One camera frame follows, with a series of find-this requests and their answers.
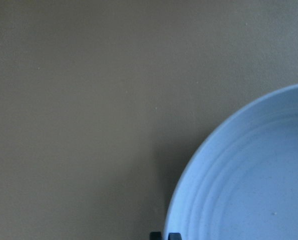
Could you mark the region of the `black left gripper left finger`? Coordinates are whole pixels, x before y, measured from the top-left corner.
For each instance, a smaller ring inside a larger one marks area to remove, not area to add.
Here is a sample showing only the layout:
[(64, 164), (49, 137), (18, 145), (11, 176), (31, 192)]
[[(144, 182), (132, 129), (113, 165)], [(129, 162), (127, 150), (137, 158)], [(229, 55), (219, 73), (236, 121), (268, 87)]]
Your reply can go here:
[(160, 231), (151, 232), (150, 240), (162, 240), (162, 233)]

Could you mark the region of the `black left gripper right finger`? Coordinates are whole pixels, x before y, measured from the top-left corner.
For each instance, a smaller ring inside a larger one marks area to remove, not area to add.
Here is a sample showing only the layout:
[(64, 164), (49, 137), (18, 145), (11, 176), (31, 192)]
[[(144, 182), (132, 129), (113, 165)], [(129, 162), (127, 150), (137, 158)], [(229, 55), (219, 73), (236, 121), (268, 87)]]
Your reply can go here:
[(181, 233), (178, 232), (170, 232), (168, 234), (168, 240), (182, 240)]

